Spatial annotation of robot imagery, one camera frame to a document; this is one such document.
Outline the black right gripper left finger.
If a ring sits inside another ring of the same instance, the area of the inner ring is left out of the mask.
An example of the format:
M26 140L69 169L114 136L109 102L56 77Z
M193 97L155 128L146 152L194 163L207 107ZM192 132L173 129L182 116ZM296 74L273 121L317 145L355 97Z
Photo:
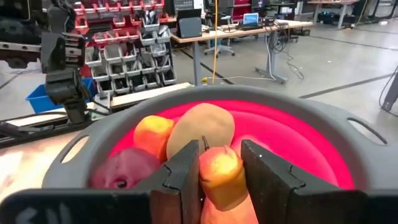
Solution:
M199 142L130 190L28 189L0 203L0 224L200 224Z

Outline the black equipment cart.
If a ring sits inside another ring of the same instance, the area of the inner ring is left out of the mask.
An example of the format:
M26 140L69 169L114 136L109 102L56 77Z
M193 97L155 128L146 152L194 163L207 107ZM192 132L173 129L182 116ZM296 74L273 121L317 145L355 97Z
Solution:
M40 54L41 0L0 0L0 60L27 68Z

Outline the distant wooden table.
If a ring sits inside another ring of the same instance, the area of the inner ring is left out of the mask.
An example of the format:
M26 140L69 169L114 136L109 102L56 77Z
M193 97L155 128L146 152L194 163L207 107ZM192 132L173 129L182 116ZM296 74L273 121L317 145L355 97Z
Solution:
M337 29L342 29L343 25L343 18L346 15L346 10L348 5L352 5L359 0L308 0L307 4L314 4L316 5L314 15L313 15L313 25L317 23L317 15L320 12L323 4L337 4L341 5L342 8L340 10L340 18L338 21Z

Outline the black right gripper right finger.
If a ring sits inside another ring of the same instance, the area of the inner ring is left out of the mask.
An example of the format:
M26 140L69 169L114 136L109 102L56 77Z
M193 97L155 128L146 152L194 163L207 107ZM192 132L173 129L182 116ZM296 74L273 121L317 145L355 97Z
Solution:
M241 143L259 224L398 224L398 190L344 190L251 140Z

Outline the black case on desk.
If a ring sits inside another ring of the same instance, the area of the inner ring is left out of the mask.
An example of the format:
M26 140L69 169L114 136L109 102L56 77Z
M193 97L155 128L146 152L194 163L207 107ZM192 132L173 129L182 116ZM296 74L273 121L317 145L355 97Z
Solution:
M177 36L182 39L201 37L201 9L178 11Z

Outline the wooden desk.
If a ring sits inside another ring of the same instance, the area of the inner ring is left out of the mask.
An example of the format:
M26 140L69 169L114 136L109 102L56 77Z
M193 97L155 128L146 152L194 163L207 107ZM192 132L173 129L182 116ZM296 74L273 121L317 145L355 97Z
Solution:
M313 22L302 22L302 21L288 21L288 20L275 20L274 25L271 27L262 27L261 29L254 29L254 30L234 30L232 32L224 32L221 30L216 29L215 31L211 31L209 34L203 34L200 37L192 37L182 39L178 36L171 34L170 38L174 41L178 42L179 44L184 43L191 43L192 44L192 52L193 52L193 76L194 76L194 85L200 86L202 85L202 80L205 79L207 81L211 80L212 84L215 83L216 80L216 52L214 54L213 59L213 74L212 77L204 77L201 74L201 56L199 50L199 42L207 41L207 40L214 40L215 42L218 39L224 38L233 38L233 37L241 37L246 35L253 35L253 34L268 34L266 38L267 41L267 53L268 53L268 62L266 63L265 68L254 67L255 71L262 74L263 77L260 80L270 80L275 81L279 84L284 84L288 79L283 76L274 75L274 60L275 60L275 53L271 50L271 46L273 41L276 39L277 32L279 30L285 29L294 29L294 28L303 28L303 27L312 27Z

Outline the grey office chair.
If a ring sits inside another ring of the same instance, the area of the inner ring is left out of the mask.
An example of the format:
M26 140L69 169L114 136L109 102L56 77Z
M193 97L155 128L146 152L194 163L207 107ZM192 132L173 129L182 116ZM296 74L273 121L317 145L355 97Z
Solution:
M214 30L213 28L213 22L212 22L213 18L207 18L206 19L206 25L209 27L205 32L209 33L211 30ZM231 25L232 22L232 18L231 16L221 16L218 19L218 30L223 31L223 29L221 28L221 26L229 26ZM208 55L209 52L213 52L216 55L216 58L218 58L219 54L222 52L229 52L231 53L232 56L235 56L235 52L232 50L232 47L230 46L230 39L227 38L227 44L223 45L222 39L217 39L217 41L215 40L207 40L206 44L207 44L207 49L204 50L204 55Z

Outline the red grey collapsible bowl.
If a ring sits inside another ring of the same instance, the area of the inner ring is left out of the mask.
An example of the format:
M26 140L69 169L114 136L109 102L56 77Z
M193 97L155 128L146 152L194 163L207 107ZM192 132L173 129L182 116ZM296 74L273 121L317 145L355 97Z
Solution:
M212 103L235 117L236 135L250 134L301 169L344 189L398 189L398 146L375 143L352 125L358 117L332 105L255 87L190 87L155 96L103 118L79 133L87 138L69 162L67 144L50 165L45 188L83 188L90 172L113 151L132 144L145 116L177 119L191 107Z

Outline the small red orange pepper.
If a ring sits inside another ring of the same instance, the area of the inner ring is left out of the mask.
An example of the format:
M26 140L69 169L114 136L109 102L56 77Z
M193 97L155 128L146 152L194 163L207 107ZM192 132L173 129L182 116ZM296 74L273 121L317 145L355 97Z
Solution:
M211 147L199 158L199 180L206 197L221 211L237 207L248 196L243 160L229 146Z

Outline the blue plastic bin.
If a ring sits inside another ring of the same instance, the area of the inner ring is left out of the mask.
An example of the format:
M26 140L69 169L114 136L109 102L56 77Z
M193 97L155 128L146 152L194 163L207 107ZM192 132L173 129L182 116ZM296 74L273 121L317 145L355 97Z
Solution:
M82 82L90 92L91 98L86 100L90 102L91 99L97 94L96 85L92 78L83 78ZM63 108L63 105L55 105L45 92L45 85L39 85L31 94L25 98L31 105L34 112L41 113L44 111L55 110Z

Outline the grey metal leg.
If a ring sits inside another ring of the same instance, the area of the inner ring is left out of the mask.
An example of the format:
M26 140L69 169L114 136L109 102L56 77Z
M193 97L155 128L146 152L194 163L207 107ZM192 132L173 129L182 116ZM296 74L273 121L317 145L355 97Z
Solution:
M382 109L390 111L393 104L396 102L396 99L398 99L398 81L394 80L384 99L384 102L382 104Z

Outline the small round orange fruit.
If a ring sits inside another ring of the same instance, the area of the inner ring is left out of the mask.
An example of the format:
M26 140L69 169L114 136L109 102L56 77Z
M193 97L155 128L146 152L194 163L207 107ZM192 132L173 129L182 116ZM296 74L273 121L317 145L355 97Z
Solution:
M173 127L172 119L156 115L146 116L134 130L134 145L151 153L160 162L164 162L167 160L166 146Z

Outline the open laptop on desk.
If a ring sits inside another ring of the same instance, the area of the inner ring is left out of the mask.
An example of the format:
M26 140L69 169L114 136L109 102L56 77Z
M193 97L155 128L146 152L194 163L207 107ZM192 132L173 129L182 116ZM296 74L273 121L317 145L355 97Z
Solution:
M257 12L243 14L244 26L257 26L259 23L259 14Z

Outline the red grey storage bin rack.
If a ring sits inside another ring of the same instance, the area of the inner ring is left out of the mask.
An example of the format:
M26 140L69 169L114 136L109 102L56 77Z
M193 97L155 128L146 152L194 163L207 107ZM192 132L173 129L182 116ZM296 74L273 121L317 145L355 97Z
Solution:
M123 95L174 85L166 0L74 0L75 32L86 39L83 77L98 93Z

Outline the brown kiwi fruit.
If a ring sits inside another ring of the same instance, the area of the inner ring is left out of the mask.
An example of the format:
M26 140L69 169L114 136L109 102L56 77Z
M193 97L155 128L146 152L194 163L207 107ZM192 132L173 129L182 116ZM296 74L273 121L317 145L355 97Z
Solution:
M167 158L173 157L192 140L199 140L200 152L205 151L202 137L211 147L230 145L235 131L233 115L210 103L190 108L175 123L167 141Z

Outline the dark red round fruit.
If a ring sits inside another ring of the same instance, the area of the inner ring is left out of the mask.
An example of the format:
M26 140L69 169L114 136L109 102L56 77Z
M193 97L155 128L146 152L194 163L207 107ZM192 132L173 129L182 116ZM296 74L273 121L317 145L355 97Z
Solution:
M94 189L132 189L148 178L161 163L147 151L130 147L106 159L91 175Z

